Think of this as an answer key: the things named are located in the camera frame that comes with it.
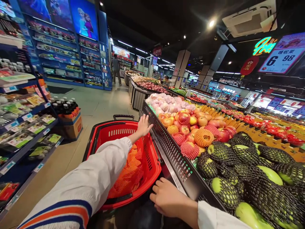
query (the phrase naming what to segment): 6.98 price sign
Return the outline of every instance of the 6.98 price sign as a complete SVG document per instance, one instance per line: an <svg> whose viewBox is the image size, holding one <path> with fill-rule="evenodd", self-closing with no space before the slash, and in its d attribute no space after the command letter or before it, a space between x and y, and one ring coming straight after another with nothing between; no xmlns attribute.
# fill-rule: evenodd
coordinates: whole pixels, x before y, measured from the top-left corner
<svg viewBox="0 0 305 229"><path fill-rule="evenodd" d="M283 36L260 67L261 73L285 74L305 49L305 33Z"/></svg>

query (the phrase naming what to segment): air conditioner unit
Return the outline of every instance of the air conditioner unit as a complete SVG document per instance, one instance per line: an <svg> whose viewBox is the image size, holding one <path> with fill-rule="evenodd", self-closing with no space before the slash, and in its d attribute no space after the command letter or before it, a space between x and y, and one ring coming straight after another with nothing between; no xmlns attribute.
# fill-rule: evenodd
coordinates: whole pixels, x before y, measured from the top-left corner
<svg viewBox="0 0 305 229"><path fill-rule="evenodd" d="M275 19L275 0L266 0L222 19L233 37L268 32ZM272 30L277 28L274 22Z"/></svg>

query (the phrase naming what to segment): neon sign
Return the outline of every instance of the neon sign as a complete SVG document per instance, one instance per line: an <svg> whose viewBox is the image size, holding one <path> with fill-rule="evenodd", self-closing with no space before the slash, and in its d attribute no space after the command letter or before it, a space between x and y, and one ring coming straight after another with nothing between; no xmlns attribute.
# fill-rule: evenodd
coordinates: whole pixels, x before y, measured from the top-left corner
<svg viewBox="0 0 305 229"><path fill-rule="evenodd" d="M266 37L256 43L253 56L261 55L263 52L270 53L276 45L277 39Z"/></svg>

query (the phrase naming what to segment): orange stripe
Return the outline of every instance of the orange stripe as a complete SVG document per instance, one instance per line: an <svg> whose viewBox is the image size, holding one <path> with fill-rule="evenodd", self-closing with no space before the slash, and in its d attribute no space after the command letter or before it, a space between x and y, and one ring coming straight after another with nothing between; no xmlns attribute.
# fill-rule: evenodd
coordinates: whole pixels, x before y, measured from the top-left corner
<svg viewBox="0 0 305 229"><path fill-rule="evenodd" d="M29 221L25 225L23 225L20 229L24 229L39 221L45 220L45 219L53 217L53 216L60 216L62 214L80 214L84 219L85 227L87 226L88 221L89 221L88 212L85 208L83 208L83 207L65 207L65 208L55 209L51 212L47 212L43 215L37 216L36 218L32 219L31 221Z"/></svg>

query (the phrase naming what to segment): floor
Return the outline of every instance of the floor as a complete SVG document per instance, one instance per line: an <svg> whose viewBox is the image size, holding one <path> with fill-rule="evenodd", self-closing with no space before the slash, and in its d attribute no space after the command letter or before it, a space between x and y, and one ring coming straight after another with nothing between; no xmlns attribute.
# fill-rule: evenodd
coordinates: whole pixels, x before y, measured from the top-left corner
<svg viewBox="0 0 305 229"><path fill-rule="evenodd" d="M135 120L139 119L139 112L133 110L130 104L128 87L125 85L124 79L122 79L122 86L119 86L117 82L112 91L51 82L47 82L47 85L74 88L65 95L53 94L53 96L76 99L77 104L81 107L83 131L76 142L58 146L0 222L1 229L16 228L57 181L82 162L93 125L113 120L113 115L133 115Z"/></svg>

